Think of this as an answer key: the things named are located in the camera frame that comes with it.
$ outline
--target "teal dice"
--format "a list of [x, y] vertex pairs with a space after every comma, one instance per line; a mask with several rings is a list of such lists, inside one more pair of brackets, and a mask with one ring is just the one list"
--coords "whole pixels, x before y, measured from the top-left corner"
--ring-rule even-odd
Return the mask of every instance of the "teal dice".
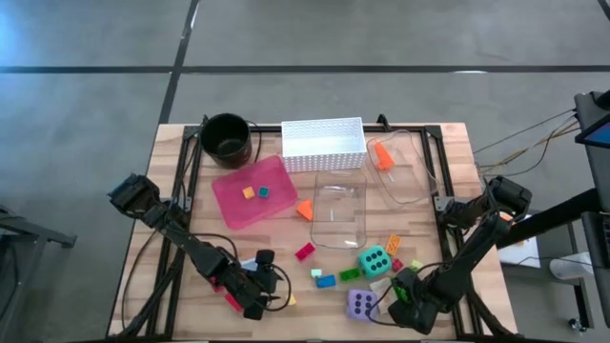
[[358, 255], [358, 265], [367, 279], [372, 279], [390, 270], [392, 260], [381, 246], [373, 246]]

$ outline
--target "red block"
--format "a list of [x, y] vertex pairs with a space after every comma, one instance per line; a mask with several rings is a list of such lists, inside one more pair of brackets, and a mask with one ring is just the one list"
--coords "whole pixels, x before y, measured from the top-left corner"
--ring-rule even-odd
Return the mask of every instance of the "red block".
[[301, 250], [299, 250], [298, 252], [295, 253], [296, 258], [299, 261], [304, 260], [307, 256], [309, 256], [310, 254], [312, 254], [312, 252], [314, 252], [315, 248], [312, 245], [312, 243], [307, 243], [305, 245], [305, 247], [301, 248]]
[[237, 304], [237, 301], [235, 300], [235, 298], [230, 295], [229, 293], [225, 294], [225, 300], [227, 300], [227, 302], [229, 302], [229, 304], [231, 304], [231, 306], [233, 306], [233, 308], [237, 311], [237, 312], [242, 312], [244, 309], [241, 308], [241, 306], [239, 306], [239, 304]]
[[212, 281], [212, 282], [213, 282], [213, 283], [211, 284], [211, 286], [212, 286], [212, 289], [213, 289], [213, 292], [214, 292], [214, 293], [221, 292], [222, 290], [224, 290], [224, 289], [225, 289], [225, 287], [224, 287], [224, 286], [218, 286], [218, 287], [216, 287], [216, 286], [214, 285], [214, 283], [216, 282], [216, 278], [215, 278], [215, 277], [213, 277], [213, 276], [212, 276], [212, 277], [210, 277], [210, 281]]
[[399, 259], [395, 258], [394, 260], [392, 260], [392, 270], [394, 272], [398, 272], [402, 269], [402, 262], [400, 262]]

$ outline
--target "gray floor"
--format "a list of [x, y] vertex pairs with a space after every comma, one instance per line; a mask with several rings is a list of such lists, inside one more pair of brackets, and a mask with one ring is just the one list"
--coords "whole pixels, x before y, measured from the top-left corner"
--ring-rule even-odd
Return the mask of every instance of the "gray floor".
[[[0, 66], [170, 66], [189, 0], [0, 2]], [[208, 0], [199, 5], [185, 65], [592, 65], [610, 61], [610, 21], [596, 0]], [[129, 172], [145, 172], [170, 76], [0, 74], [0, 203], [78, 234], [52, 247], [29, 294], [21, 336], [68, 342], [103, 337], [132, 222], [108, 203]], [[474, 148], [608, 89], [609, 73], [182, 75], [171, 123], [204, 113], [256, 122], [385, 113], [398, 122], [466, 122]], [[558, 121], [478, 155], [496, 161]], [[505, 172], [535, 163], [540, 150]], [[592, 187], [571, 136], [515, 177], [550, 205]], [[572, 290], [508, 279], [521, 333], [578, 336]], [[590, 288], [593, 280], [587, 280]]]

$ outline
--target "black bucket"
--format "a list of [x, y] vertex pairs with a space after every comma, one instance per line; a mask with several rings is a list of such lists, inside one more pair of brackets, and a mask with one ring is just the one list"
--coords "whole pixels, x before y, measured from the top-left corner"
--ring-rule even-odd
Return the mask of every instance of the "black bucket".
[[239, 115], [222, 113], [210, 119], [201, 131], [201, 144], [220, 167], [239, 168], [250, 159], [250, 127]]

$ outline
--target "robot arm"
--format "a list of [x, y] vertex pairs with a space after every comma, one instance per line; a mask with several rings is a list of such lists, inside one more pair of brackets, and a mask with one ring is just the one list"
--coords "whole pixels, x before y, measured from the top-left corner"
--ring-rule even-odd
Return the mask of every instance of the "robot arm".
[[[450, 202], [439, 216], [440, 225], [466, 230], [481, 217], [478, 226], [453, 259], [440, 264], [423, 280], [410, 269], [396, 275], [394, 285], [406, 292], [407, 300], [399, 299], [388, 308], [392, 319], [400, 326], [430, 333], [438, 312], [448, 313], [470, 291], [470, 273], [508, 233], [513, 220], [527, 213], [531, 197], [528, 190], [498, 176], [490, 181], [485, 194], [468, 203]], [[500, 211], [511, 215], [513, 220], [500, 218]]]
[[273, 268], [273, 251], [259, 251], [255, 272], [244, 270], [236, 256], [222, 247], [200, 241], [185, 230], [187, 214], [170, 202], [159, 199], [159, 189], [143, 175], [132, 174], [109, 193], [111, 203], [128, 217], [139, 219], [157, 230], [188, 255], [197, 271], [215, 287], [224, 286], [227, 292], [246, 311], [244, 316], [259, 320], [264, 307], [274, 296], [277, 280], [282, 278]]

